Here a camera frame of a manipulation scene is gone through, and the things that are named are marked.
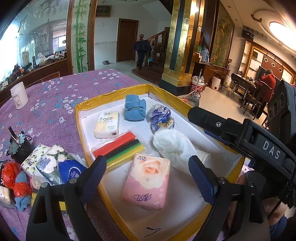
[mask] blue towel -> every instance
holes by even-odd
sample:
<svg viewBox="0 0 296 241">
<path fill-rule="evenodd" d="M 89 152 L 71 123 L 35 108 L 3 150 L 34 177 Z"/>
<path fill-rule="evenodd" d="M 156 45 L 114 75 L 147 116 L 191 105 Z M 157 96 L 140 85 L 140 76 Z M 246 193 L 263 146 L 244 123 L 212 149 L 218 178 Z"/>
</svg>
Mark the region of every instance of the blue towel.
<svg viewBox="0 0 296 241">
<path fill-rule="evenodd" d="M 126 120 L 140 121 L 146 118 L 146 101 L 140 100 L 137 95 L 127 95 L 124 108 Z"/>
<path fill-rule="evenodd" d="M 27 181 L 27 176 L 23 171 L 21 171 L 17 175 L 17 178 L 15 179 L 15 182 L 16 183 L 27 183 L 27 184 L 29 184 L 29 182 Z M 31 195 L 27 195 L 25 197 L 16 197 L 15 198 L 15 206 L 21 212 L 23 212 L 24 209 L 27 207 L 27 205 L 30 205 L 30 204 L 31 204 Z"/>
</svg>

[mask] tiled floor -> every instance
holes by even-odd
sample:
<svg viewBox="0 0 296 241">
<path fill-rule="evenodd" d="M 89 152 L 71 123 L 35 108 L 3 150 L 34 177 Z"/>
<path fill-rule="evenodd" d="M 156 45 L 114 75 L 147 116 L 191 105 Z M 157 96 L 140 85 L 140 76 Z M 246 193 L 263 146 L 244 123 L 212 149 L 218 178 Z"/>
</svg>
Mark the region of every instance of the tiled floor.
<svg viewBox="0 0 296 241">
<path fill-rule="evenodd" d="M 134 75 L 131 72 L 135 66 L 136 61 L 123 61 L 109 65 L 96 65 L 95 69 L 116 69 L 121 73 L 139 81 L 140 83 L 151 84 L 150 82 Z M 241 103 L 238 101 L 236 93 L 234 93 L 231 97 L 228 97 L 230 90 L 231 89 L 226 89 L 223 87 L 219 91 L 215 91 L 209 87 L 206 87 L 200 99 L 200 107 L 223 118 L 232 118 L 239 122 L 243 122 L 245 118 L 252 119 L 248 112 L 243 115 L 243 110 L 239 108 Z M 260 119 L 255 119 L 255 122 L 261 125 L 265 117 L 266 116 L 262 114 Z"/>
<path fill-rule="evenodd" d="M 225 87 L 219 89 L 219 91 L 206 87 L 201 94 L 200 107 L 223 118 L 231 118 L 241 123 L 245 118 L 253 119 L 248 112 L 245 112 L 243 115 L 238 95 L 234 93 L 229 97 L 230 91 L 231 89 L 226 89 Z M 261 125 L 265 118 L 266 115 L 262 114 L 259 119 L 255 119 L 255 122 Z"/>
<path fill-rule="evenodd" d="M 95 70 L 97 69 L 116 69 L 119 72 L 133 78 L 134 80 L 137 80 L 138 82 L 142 83 L 142 84 L 151 84 L 150 82 L 134 75 L 131 70 L 134 69 L 136 67 L 136 61 L 122 61 L 122 62 L 117 62 L 117 63 L 111 63 L 108 65 L 96 65 L 94 68 Z"/>
</svg>

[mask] wooden staircase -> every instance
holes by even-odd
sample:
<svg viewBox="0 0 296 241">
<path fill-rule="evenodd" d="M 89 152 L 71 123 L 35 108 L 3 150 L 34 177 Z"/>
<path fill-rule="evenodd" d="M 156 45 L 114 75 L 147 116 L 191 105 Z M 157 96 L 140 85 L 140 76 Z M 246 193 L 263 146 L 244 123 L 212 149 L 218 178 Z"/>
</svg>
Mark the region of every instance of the wooden staircase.
<svg viewBox="0 0 296 241">
<path fill-rule="evenodd" d="M 153 84 L 159 85 L 165 65 L 169 33 L 170 28 L 167 27 L 164 31 L 147 39 L 152 47 L 152 52 L 146 54 L 146 56 L 148 55 L 149 57 L 146 57 L 145 67 L 133 69 L 133 74 Z"/>
</svg>

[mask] pink tissue pack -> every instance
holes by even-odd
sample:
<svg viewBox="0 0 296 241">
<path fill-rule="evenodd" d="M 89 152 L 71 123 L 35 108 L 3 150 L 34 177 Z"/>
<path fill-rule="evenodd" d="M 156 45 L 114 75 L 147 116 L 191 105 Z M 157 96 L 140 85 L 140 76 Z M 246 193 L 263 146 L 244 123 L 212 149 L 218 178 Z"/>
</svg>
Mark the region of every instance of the pink tissue pack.
<svg viewBox="0 0 296 241">
<path fill-rule="evenodd" d="M 121 199 L 148 210 L 161 210 L 170 174 L 170 160 L 136 154 Z"/>
</svg>

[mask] human hand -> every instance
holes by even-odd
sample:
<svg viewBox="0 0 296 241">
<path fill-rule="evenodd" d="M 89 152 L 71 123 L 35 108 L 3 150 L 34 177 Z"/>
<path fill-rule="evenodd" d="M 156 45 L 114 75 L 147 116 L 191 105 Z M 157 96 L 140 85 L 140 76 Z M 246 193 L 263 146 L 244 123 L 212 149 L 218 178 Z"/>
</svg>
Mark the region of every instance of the human hand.
<svg viewBox="0 0 296 241">
<path fill-rule="evenodd" d="M 238 178 L 236 183 L 241 184 L 241 185 L 246 184 L 246 174 L 244 173 L 243 175 L 241 175 Z M 270 212 L 273 210 L 274 206 L 277 204 L 278 201 L 279 201 L 279 199 L 277 197 L 270 197 L 270 198 L 262 200 L 266 215 L 270 214 Z M 229 206 L 229 212 L 230 212 L 229 218 L 228 218 L 228 226 L 229 227 L 230 227 L 232 219 L 233 219 L 236 204 L 237 204 L 236 201 L 231 202 L 231 204 Z M 269 226 L 276 224 L 281 219 L 281 217 L 284 215 L 287 208 L 288 208 L 288 206 L 286 204 L 281 203 L 278 206 L 278 208 L 274 211 L 274 213 L 271 215 L 271 217 L 269 218 L 269 220 L 268 220 Z"/>
</svg>

